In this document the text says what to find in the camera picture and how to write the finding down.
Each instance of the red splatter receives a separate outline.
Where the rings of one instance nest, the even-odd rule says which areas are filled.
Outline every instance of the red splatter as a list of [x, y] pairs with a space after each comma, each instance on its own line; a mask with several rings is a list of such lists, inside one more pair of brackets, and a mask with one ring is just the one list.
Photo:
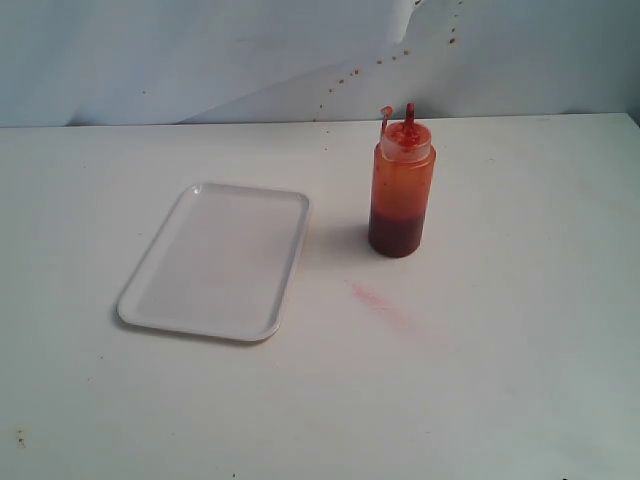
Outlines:
[[398, 333], [413, 334], [415, 325], [398, 307], [360, 283], [351, 282], [351, 295], [375, 311]]

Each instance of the table surface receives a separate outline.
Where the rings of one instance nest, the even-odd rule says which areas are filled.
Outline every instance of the table surface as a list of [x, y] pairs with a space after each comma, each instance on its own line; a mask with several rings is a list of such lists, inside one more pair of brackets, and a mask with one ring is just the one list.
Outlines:
[[[421, 249], [368, 247], [379, 122], [0, 130], [0, 478], [640, 478], [640, 131], [426, 122]], [[313, 202], [280, 331], [114, 306], [198, 181]]]

